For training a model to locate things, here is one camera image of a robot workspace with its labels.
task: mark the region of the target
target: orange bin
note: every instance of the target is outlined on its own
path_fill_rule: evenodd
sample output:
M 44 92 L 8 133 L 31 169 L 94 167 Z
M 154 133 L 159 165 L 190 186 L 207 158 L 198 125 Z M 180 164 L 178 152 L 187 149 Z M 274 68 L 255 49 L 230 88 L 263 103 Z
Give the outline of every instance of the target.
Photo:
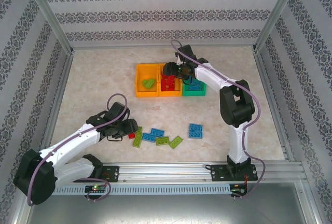
M 154 79 L 156 82 L 152 88 L 145 88 L 143 80 Z M 136 97 L 158 97 L 160 91 L 159 64 L 138 64 L 136 66 L 135 89 Z
M 161 73 L 165 63 L 159 64 L 159 79 L 161 81 Z M 179 78 L 175 78 L 175 90 L 174 91 L 162 91 L 159 87 L 159 96 L 182 96 L 182 81 Z
M 161 90 L 161 72 L 165 63 L 162 64 L 138 64 L 136 66 L 135 90 L 136 97 L 159 97 L 159 96 L 182 96 L 182 81 L 175 79 L 175 91 Z M 152 88 L 145 88 L 143 80 L 154 79 L 156 82 Z

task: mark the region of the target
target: mounting plate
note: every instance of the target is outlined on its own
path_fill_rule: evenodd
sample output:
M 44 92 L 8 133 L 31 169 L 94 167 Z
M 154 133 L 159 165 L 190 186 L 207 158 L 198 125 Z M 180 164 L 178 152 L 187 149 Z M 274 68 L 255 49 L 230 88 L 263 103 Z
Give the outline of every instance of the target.
M 102 173 L 99 179 L 106 180 L 110 183 L 117 183 L 119 178 L 119 166 L 103 166 Z M 76 180 L 75 183 L 92 183 L 93 181 L 87 180 Z
M 244 181 L 245 175 L 248 176 L 248 181 L 257 181 L 256 166 L 251 164 L 246 170 L 238 172 L 236 177 L 232 177 L 227 171 L 226 164 L 206 165 L 205 168 L 211 171 L 212 181 Z

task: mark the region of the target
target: plastic bin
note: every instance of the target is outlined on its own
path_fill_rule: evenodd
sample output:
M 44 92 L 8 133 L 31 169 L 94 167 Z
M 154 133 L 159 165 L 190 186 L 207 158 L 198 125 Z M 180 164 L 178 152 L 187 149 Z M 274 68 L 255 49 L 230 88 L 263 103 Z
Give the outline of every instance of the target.
M 161 83 L 161 73 L 164 68 L 165 63 L 159 64 L 159 82 Z M 175 90 L 174 91 L 162 91 L 159 87 L 159 96 L 182 96 L 182 81 L 175 78 Z
M 206 84 L 201 81 L 199 81 L 199 83 L 201 84 L 201 90 L 199 91 L 189 91 L 189 85 L 183 84 L 182 96 L 205 96 Z
M 159 64 L 138 64 L 136 66 L 135 90 L 136 97 L 158 97 L 160 91 Z M 143 80 L 154 79 L 152 88 L 145 88 Z

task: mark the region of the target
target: green bin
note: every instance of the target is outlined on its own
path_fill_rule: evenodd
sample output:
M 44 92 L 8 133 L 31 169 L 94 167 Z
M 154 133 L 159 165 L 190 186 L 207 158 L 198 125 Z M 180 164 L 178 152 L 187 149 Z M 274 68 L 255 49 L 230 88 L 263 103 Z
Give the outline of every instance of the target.
M 205 96 L 205 94 L 206 94 L 206 84 L 199 81 L 199 80 L 196 80 L 196 79 L 194 79 L 192 81 L 192 83 L 194 83 L 196 81 L 199 82 L 199 84 L 201 86 L 201 90 L 199 90 L 199 91 L 190 91 L 189 90 L 190 85 L 186 85 L 186 84 L 183 83 L 182 96 Z

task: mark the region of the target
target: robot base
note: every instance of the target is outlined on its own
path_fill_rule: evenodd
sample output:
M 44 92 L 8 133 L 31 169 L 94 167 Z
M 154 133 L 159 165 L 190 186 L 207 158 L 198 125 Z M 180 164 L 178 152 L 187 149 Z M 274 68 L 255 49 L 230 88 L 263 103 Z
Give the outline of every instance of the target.
M 248 181 L 258 180 L 256 166 L 251 164 L 250 158 L 235 164 L 227 156 L 227 164 L 206 165 L 205 168 L 211 171 L 212 181 L 244 181 L 245 176 Z
M 94 166 L 94 170 L 91 174 L 91 178 L 98 178 L 106 180 L 110 183 L 117 183 L 119 178 L 119 166 L 104 166 L 103 163 L 96 158 L 95 156 L 91 154 L 87 154 L 83 156 L 83 158 L 88 159 Z M 87 181 L 84 179 L 79 179 L 74 181 L 75 183 L 90 183 L 92 181 Z

